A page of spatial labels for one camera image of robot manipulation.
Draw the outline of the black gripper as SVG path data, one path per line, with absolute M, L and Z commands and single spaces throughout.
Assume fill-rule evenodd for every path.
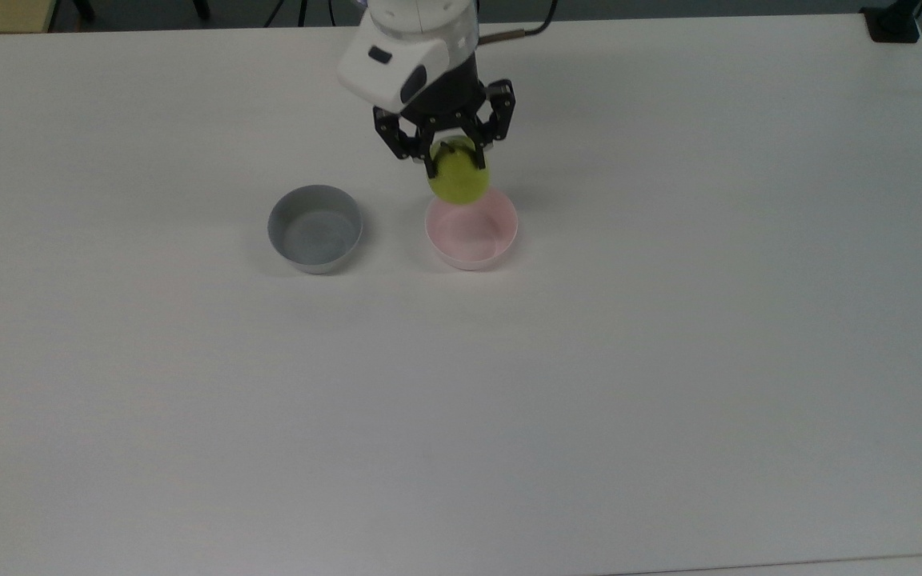
M 429 84 L 402 113 L 374 108 L 373 121 L 376 134 L 396 157 L 421 162 L 426 176 L 433 179 L 439 174 L 431 152 L 436 129 L 465 127 L 465 135 L 473 142 L 473 163 L 486 170 L 484 153 L 494 142 L 507 138 L 515 107 L 512 80 L 484 85 L 473 54 Z M 415 125 L 412 135 L 400 128 L 402 119 Z

